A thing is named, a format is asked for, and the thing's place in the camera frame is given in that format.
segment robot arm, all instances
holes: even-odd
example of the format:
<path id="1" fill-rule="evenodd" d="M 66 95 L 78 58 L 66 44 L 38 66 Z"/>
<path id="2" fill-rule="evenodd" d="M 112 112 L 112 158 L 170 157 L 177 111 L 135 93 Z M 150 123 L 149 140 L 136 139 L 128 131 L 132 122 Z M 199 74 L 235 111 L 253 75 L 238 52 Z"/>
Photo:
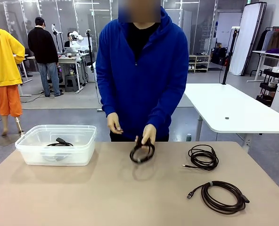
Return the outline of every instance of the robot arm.
<path id="1" fill-rule="evenodd" d="M 76 31 L 71 32 L 69 35 L 72 37 L 70 47 L 74 48 L 75 51 L 78 52 L 78 49 L 81 48 L 81 46 L 78 44 L 78 41 L 82 41 L 84 38 Z"/>

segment door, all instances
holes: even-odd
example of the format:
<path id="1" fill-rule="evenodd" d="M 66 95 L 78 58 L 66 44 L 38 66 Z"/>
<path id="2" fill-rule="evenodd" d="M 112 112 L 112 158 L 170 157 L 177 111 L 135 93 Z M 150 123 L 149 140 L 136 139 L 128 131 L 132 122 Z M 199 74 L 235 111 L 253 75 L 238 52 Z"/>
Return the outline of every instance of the door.
<path id="1" fill-rule="evenodd" d="M 232 26 L 240 26 L 242 13 L 219 13 L 216 38 L 222 47 L 228 47 Z"/>

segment shelf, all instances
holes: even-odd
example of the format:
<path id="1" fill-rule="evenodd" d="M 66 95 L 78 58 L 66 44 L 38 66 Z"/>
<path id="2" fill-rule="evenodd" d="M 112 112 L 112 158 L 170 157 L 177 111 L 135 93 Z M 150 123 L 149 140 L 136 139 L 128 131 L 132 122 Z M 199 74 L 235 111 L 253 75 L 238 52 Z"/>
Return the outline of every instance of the shelf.
<path id="1" fill-rule="evenodd" d="M 272 72 L 269 69 L 265 69 L 263 73 L 274 78 L 279 78 L 279 73 Z"/>
<path id="2" fill-rule="evenodd" d="M 261 87 L 262 89 L 264 89 L 264 90 L 269 91 L 269 92 L 276 92 L 276 91 L 277 91 L 277 88 L 278 88 L 277 85 L 276 85 L 276 86 L 269 86 L 269 85 L 268 85 L 268 82 L 261 82 L 261 83 L 260 83 L 260 87 Z"/>
<path id="3" fill-rule="evenodd" d="M 272 101 L 273 101 L 273 97 L 271 97 L 269 95 L 263 95 L 263 97 L 257 96 L 256 100 L 258 100 L 262 104 L 265 104 L 266 106 L 270 107 L 272 104 Z"/>

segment hoodie sleeve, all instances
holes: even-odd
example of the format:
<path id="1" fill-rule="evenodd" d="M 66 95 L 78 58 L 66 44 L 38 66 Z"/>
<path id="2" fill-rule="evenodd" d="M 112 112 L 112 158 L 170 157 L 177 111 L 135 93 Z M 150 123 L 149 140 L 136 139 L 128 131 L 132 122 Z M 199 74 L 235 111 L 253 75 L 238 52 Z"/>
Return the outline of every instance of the hoodie sleeve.
<path id="1" fill-rule="evenodd" d="M 16 54 L 16 56 L 14 57 L 16 64 L 21 63 L 25 58 L 24 46 L 9 33 L 8 33 L 8 42 L 11 46 L 13 54 Z"/>
<path id="2" fill-rule="evenodd" d="M 164 124 L 166 118 L 175 111 L 185 91 L 189 67 L 189 52 L 186 35 L 181 31 L 176 42 L 175 53 L 172 60 L 171 77 L 157 106 L 149 115 L 147 124 L 155 126 L 156 130 Z"/>
<path id="3" fill-rule="evenodd" d="M 106 116 L 115 112 L 115 84 L 110 64 L 109 41 L 107 40 L 107 26 L 99 37 L 98 56 L 96 61 L 98 89 L 101 94 L 103 111 Z"/>

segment hand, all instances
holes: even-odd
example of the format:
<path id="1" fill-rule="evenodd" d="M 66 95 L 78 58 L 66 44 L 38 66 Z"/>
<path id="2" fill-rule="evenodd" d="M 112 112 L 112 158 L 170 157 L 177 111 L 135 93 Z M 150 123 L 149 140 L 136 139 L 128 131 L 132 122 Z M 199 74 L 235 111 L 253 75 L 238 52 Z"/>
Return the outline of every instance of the hand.
<path id="1" fill-rule="evenodd" d="M 155 128 L 155 126 L 152 125 L 152 124 L 148 124 L 144 128 L 143 139 L 141 141 L 142 145 L 144 145 L 147 142 L 148 138 L 150 138 L 151 144 L 154 145 L 155 137 L 156 137 L 156 128 Z"/>
<path id="2" fill-rule="evenodd" d="M 107 116 L 107 126 L 113 133 L 122 134 L 123 130 L 121 129 L 119 123 L 119 116 L 117 113 L 113 112 Z"/>

